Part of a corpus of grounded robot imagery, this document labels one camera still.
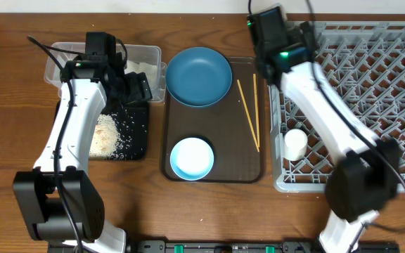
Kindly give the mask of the white paper napkin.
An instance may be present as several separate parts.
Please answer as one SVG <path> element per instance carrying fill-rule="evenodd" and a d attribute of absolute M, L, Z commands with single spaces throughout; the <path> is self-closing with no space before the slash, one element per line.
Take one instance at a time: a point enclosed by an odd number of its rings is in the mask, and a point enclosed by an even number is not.
<path fill-rule="evenodd" d="M 158 68 L 156 65 L 151 65 L 148 63 L 135 63 L 133 61 L 128 60 L 126 67 L 124 69 L 124 73 L 128 74 L 130 72 L 135 72 L 135 73 L 142 73 L 144 72 L 146 74 L 148 83 L 150 88 L 155 88 L 158 85 L 157 82 L 157 73 L 158 73 Z"/>

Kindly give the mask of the white green cup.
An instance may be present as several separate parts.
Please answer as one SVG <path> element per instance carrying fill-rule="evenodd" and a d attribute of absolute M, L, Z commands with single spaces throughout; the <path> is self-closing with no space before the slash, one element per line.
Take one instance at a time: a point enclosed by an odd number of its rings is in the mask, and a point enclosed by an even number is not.
<path fill-rule="evenodd" d="M 283 138 L 283 157 L 291 162 L 302 159 L 307 151 L 307 142 L 303 130 L 289 130 Z"/>

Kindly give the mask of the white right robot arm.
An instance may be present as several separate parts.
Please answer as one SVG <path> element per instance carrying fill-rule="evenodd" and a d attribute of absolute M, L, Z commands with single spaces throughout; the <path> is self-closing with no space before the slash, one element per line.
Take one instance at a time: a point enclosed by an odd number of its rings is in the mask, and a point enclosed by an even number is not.
<path fill-rule="evenodd" d="M 324 252 L 353 252 L 399 184 L 400 148 L 356 118 L 315 60 L 313 22 L 290 29 L 279 5 L 249 13 L 259 73 L 302 111 L 334 163 L 325 186 L 330 207 L 319 235 Z"/>

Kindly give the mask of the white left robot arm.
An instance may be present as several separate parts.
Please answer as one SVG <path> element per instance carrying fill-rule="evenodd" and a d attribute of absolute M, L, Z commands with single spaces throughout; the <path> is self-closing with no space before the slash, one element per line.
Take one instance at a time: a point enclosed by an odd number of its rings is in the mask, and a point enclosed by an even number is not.
<path fill-rule="evenodd" d="M 144 73 L 125 72 L 127 48 L 107 32 L 88 32 L 84 51 L 59 64 L 60 101 L 53 127 L 32 170 L 19 171 L 13 192 L 27 232 L 52 252 L 130 252 L 127 232 L 105 217 L 88 175 L 100 115 L 131 121 L 128 157 L 143 157 L 149 102 Z"/>

